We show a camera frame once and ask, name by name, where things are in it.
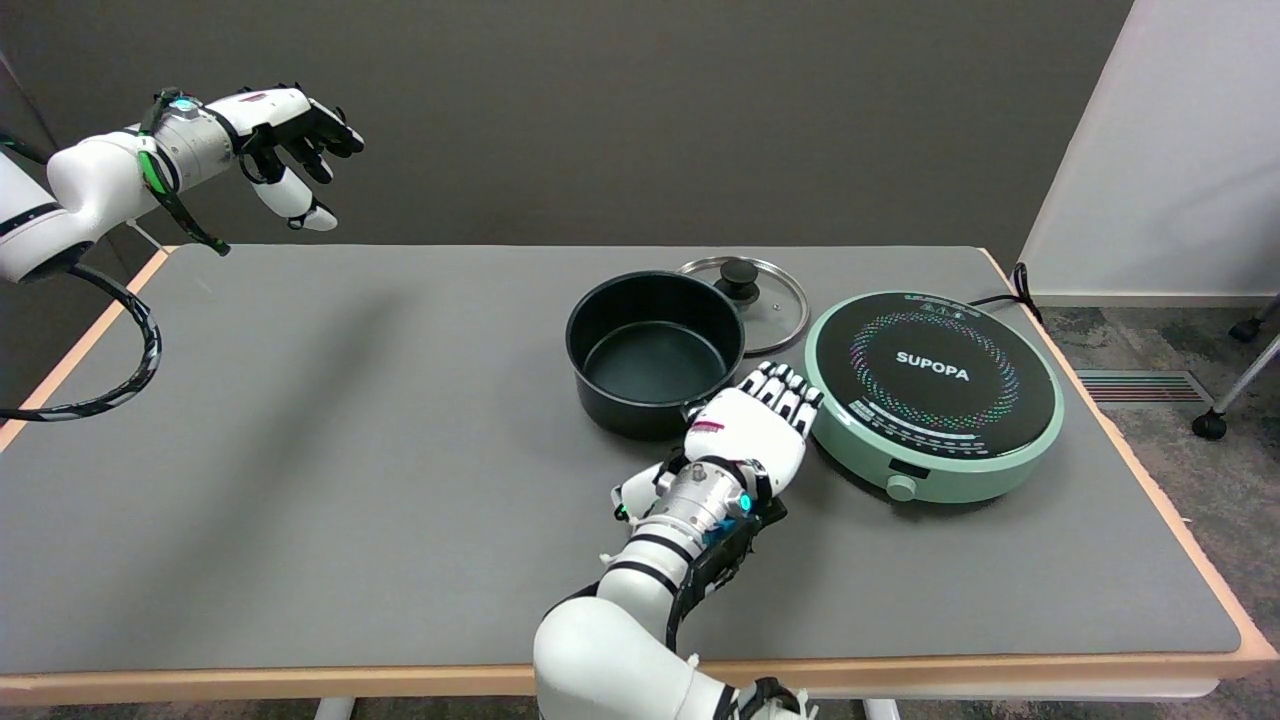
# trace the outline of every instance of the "gray table surface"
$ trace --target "gray table surface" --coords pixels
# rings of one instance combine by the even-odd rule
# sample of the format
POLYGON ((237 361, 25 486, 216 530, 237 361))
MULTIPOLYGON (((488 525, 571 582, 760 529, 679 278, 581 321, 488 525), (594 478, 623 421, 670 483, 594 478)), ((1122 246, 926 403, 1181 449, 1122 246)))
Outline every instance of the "gray table surface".
MULTIPOLYGON (((626 537, 608 488, 666 452, 580 411, 564 320, 608 277, 727 251, 177 251, 142 292, 165 340, 152 386, 0 454, 0 673, 527 662, 543 612, 626 537)), ((974 249, 750 254, 788 269, 815 313, 869 291, 1002 291, 974 249)), ((1021 310, 995 314, 1043 347, 1021 310)), ((138 345, 115 322, 56 400, 125 377, 138 345)), ((983 506, 895 505, 810 452, 791 516, 681 648, 1235 650, 1235 625, 1065 387, 1059 442, 983 506)))

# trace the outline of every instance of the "wooden table edge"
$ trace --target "wooden table edge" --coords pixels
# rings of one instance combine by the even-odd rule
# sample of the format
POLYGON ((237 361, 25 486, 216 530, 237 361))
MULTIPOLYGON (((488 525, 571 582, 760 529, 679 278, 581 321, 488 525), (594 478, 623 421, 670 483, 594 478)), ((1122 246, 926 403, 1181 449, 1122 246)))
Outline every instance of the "wooden table edge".
MULTIPOLYGON (((996 272, 1004 270, 986 249, 978 249, 996 272)), ((165 255, 156 252, 129 282, 138 292, 160 269, 165 255)), ((120 314, 113 304, 68 351, 23 407, 38 407, 120 314)), ((923 687, 956 683, 1034 683, 1089 680, 1229 679, 1254 673, 1277 656, 1253 619, 1228 587, 1172 502, 1133 454, 1115 423, 1103 415, 1084 389, 1048 333, 1030 311, 1036 327, 1085 405, 1106 429, 1129 469, 1160 511, 1169 529, 1204 577, 1213 594, 1235 623, 1240 647, 1228 653, 1117 653, 1039 656, 952 656, 893 659, 753 660, 704 662, 701 669, 732 684, 762 675, 777 675, 792 687, 814 692, 859 687, 923 687)), ((26 423, 0 427, 0 451, 26 423)), ((96 702, 159 702, 201 700, 255 700, 289 697, 393 697, 393 696, 530 696, 534 673, 529 665, 430 667, 306 667, 243 670, 145 670, 0 675, 0 705, 74 705, 96 702)))

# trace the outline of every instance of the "black pot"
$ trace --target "black pot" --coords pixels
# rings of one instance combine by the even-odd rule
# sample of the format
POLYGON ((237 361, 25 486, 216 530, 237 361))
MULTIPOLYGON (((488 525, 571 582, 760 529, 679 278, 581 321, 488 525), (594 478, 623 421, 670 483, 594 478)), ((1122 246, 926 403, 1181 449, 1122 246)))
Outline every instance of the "black pot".
POLYGON ((685 410, 733 382, 746 333, 710 284, 646 270, 588 292, 564 342, 586 414, 620 436, 654 441, 682 436, 685 410))

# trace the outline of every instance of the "mint green induction cooker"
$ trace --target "mint green induction cooker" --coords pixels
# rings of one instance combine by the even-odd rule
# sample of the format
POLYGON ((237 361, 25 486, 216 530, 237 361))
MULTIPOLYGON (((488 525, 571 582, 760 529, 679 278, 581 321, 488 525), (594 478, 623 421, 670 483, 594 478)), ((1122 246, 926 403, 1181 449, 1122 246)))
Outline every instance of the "mint green induction cooker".
POLYGON ((931 295, 840 302, 805 342, 826 393, 813 436, 897 501, 977 502, 1033 473, 1062 427, 1044 356, 987 313, 931 295))

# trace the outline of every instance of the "table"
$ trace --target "table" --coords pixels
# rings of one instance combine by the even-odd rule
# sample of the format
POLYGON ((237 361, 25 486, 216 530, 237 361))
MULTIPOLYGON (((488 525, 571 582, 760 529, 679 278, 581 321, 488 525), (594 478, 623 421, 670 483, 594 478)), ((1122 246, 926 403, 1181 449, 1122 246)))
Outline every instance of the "table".
MULTIPOLYGON (((152 387, 0 428, 0 702, 531 693, 543 611, 625 538, 608 488, 666 450, 585 419, 564 319, 613 274, 727 252, 783 266, 817 310, 1005 288, 960 247, 157 255, 133 282, 165 336, 152 387)), ((993 314, 1065 383, 1036 477, 977 509, 897 506, 812 456, 791 516, 682 629, 704 669, 815 697, 1137 698, 1276 660, 1048 337, 993 314)), ((29 402, 124 377, 118 315, 29 402)))

